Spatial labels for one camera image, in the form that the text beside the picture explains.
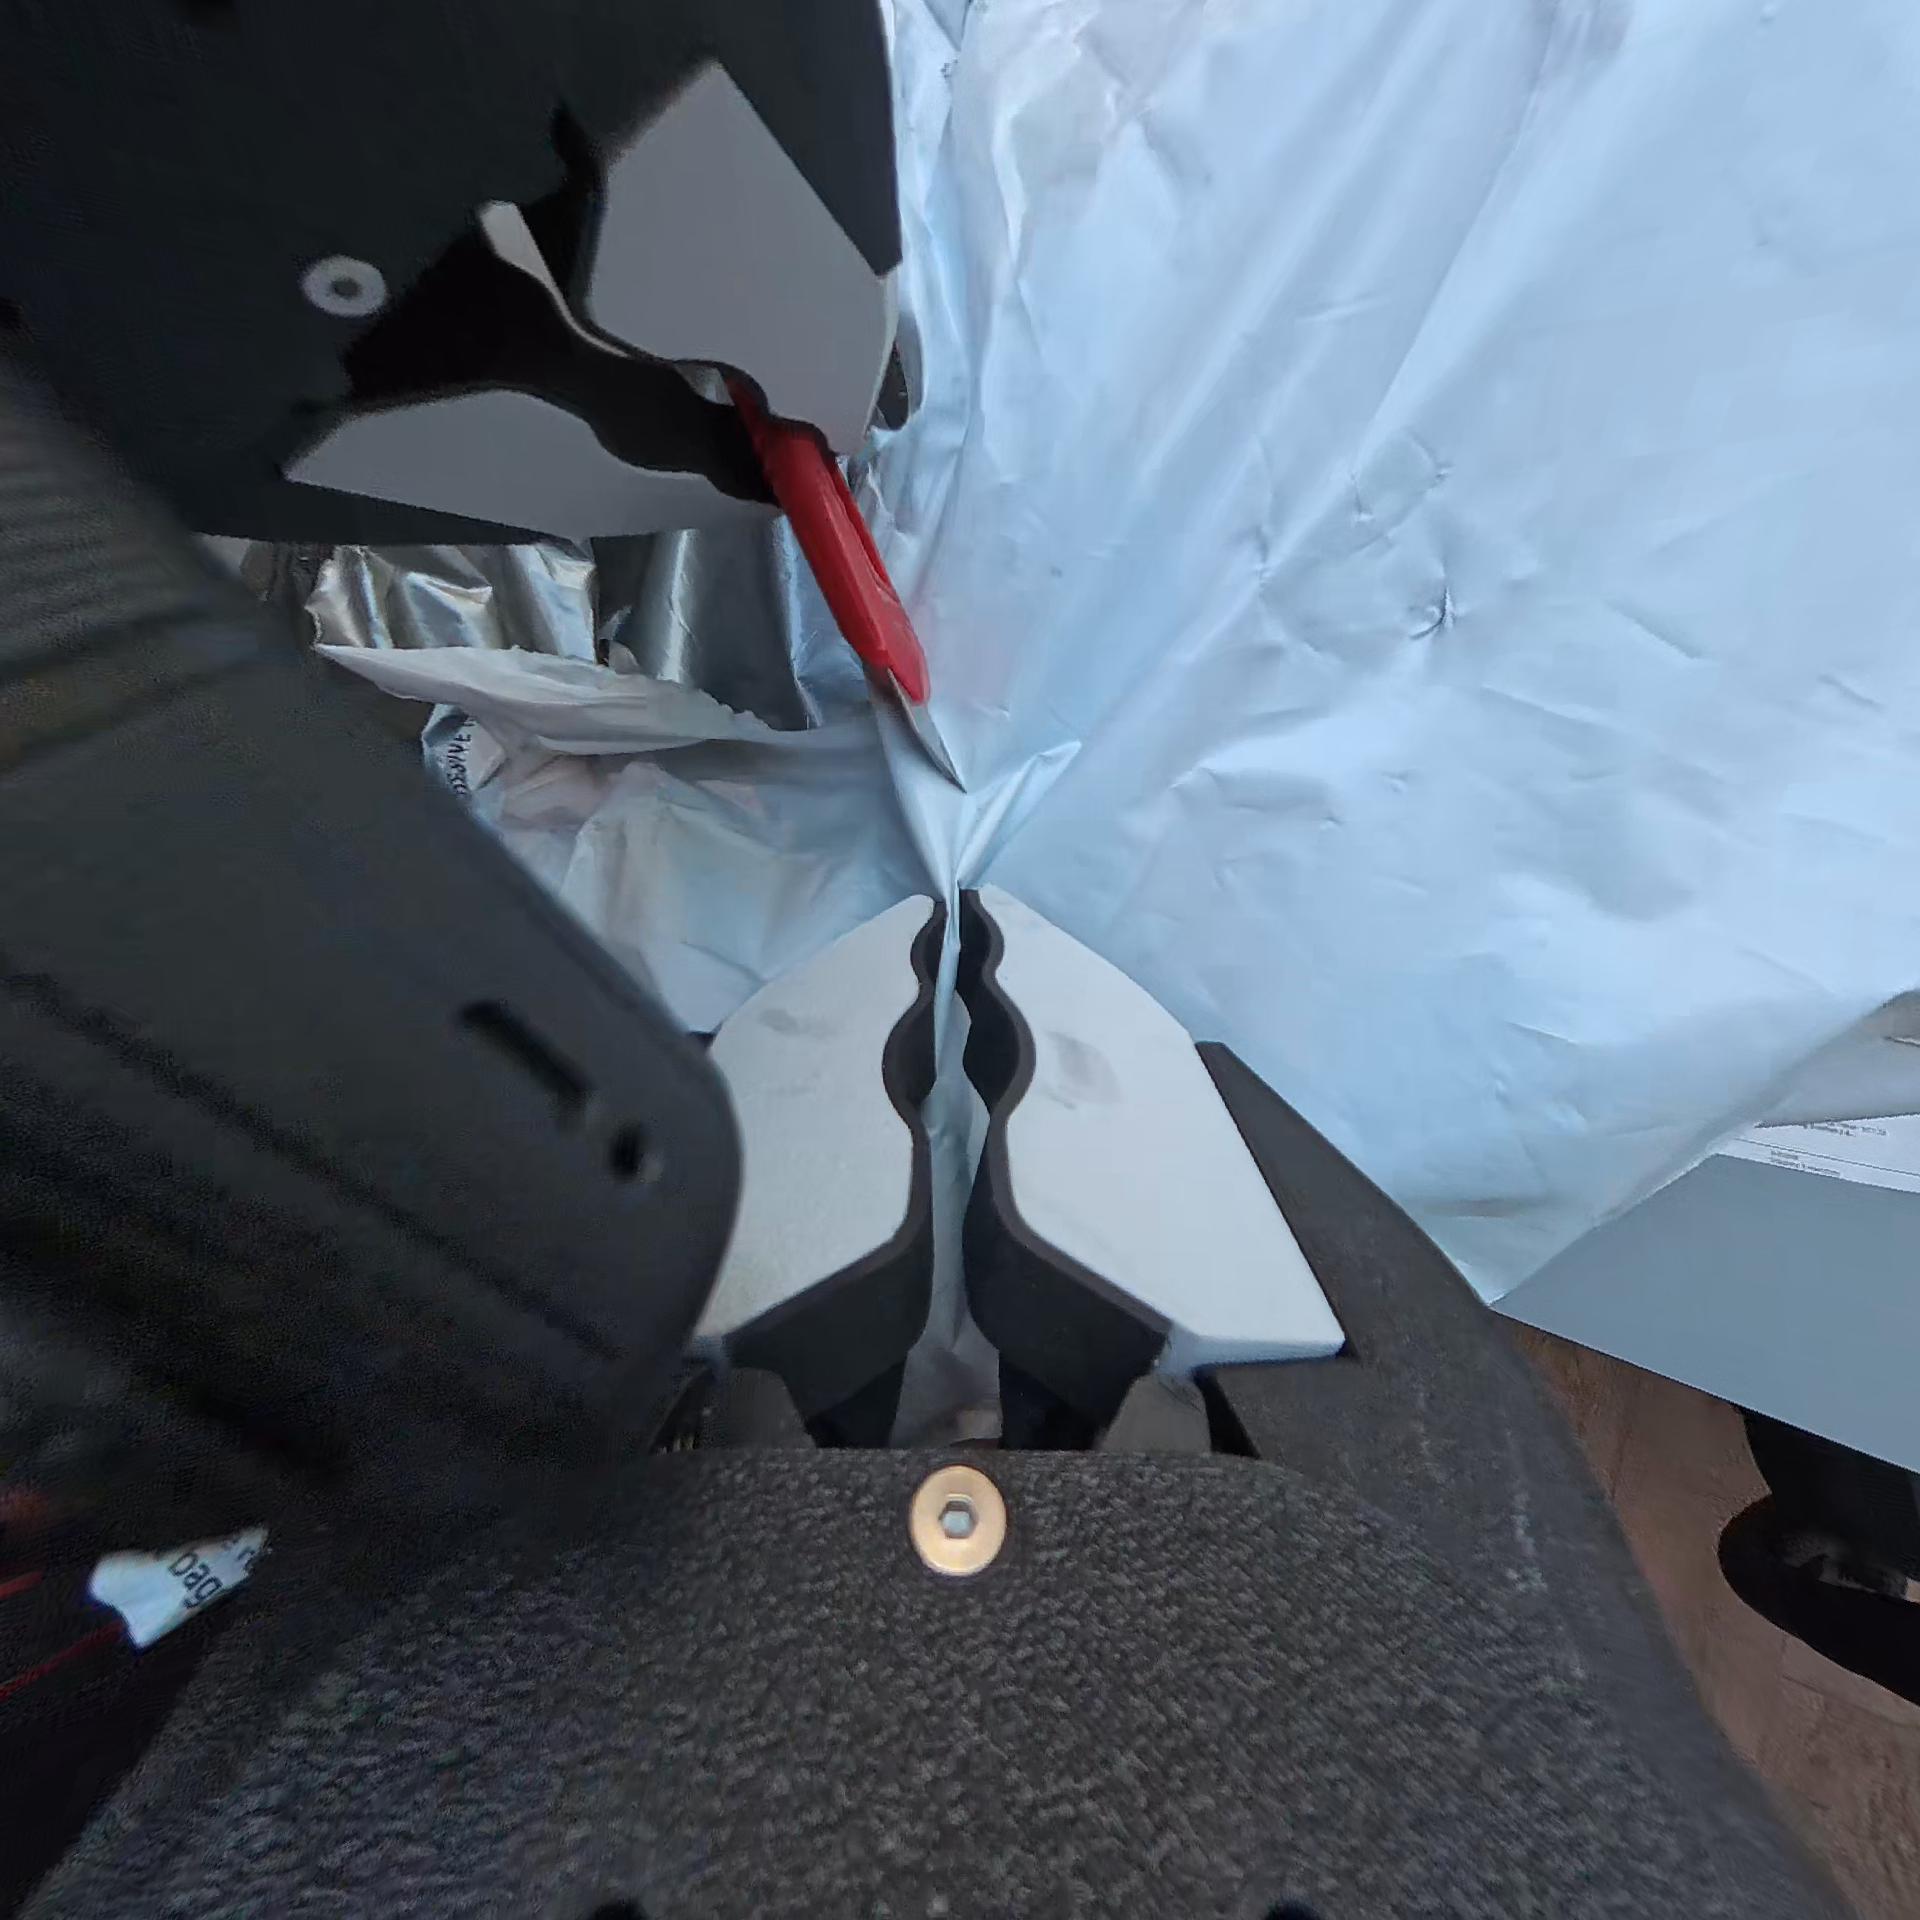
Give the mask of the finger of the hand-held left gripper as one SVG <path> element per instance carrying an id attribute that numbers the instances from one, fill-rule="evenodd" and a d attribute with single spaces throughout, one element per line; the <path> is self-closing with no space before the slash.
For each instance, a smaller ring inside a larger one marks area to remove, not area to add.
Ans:
<path id="1" fill-rule="evenodd" d="M 283 465 L 294 485 L 567 542 L 776 510 L 728 405 L 548 300 L 390 313 L 346 373 L 346 405 Z"/>
<path id="2" fill-rule="evenodd" d="M 559 289 L 521 205 L 484 201 L 479 231 L 602 356 L 737 373 L 830 449 L 866 440 L 898 275 L 862 264 L 717 61 L 602 168 L 577 291 Z"/>

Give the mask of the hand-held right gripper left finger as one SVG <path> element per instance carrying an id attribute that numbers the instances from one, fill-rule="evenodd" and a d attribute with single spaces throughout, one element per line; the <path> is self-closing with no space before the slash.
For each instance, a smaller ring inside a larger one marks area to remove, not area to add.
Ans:
<path id="1" fill-rule="evenodd" d="M 802 1421 L 898 1417 L 930 1303 L 934 985 L 911 892 L 760 989 L 710 1035 L 738 1200 L 691 1350 L 769 1371 Z"/>

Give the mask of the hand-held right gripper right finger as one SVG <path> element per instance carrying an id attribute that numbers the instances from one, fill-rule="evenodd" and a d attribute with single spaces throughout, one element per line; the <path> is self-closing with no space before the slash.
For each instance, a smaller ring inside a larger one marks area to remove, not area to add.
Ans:
<path id="1" fill-rule="evenodd" d="M 1001 1446 L 1097 1446 L 1143 1381 L 1208 1417 L 1221 1368 L 1331 1358 L 1331 1307 L 1198 1045 L 1000 886 L 961 892 L 983 1147 L 961 1227 Z"/>

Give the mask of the red utility knife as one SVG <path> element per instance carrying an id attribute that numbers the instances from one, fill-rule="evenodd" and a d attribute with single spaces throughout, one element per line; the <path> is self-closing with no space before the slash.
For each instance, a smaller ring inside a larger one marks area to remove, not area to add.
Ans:
<path id="1" fill-rule="evenodd" d="M 792 524 L 792 542 L 876 702 L 889 706 L 946 785 L 966 788 L 928 711 L 924 646 L 830 443 L 811 423 L 769 413 L 747 375 L 726 373 L 726 388 L 766 488 Z"/>

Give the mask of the white plastic bag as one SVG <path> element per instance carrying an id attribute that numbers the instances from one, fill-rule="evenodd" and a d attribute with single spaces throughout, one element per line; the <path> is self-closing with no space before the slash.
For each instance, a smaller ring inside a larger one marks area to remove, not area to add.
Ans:
<path id="1" fill-rule="evenodd" d="M 988 880 L 1497 1299 L 1917 996 L 1917 2 L 889 2 Z"/>

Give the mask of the wooden desk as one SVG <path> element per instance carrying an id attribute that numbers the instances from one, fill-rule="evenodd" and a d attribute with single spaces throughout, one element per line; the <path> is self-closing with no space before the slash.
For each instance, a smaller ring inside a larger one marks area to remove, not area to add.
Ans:
<path id="1" fill-rule="evenodd" d="M 1526 1321 L 1702 1705 L 1861 1916 L 1917 1916 L 1917 1705 L 1749 1613 L 1720 1529 L 1767 1494 L 1740 1407 Z"/>

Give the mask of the grey flat envelope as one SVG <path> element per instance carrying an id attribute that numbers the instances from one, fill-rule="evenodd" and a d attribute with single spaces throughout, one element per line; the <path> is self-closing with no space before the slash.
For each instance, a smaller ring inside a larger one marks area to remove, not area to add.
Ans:
<path id="1" fill-rule="evenodd" d="M 1497 1312 L 1913 1471 L 1917 1114 L 1749 1125 Z"/>

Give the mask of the white printed tag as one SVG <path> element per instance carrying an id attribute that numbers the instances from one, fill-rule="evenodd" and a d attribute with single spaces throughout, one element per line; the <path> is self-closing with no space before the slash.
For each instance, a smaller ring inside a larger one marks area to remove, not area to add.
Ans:
<path id="1" fill-rule="evenodd" d="M 253 1581 L 269 1534 L 261 1524 L 157 1552 L 112 1552 L 87 1575 L 132 1648 L 150 1648 Z"/>

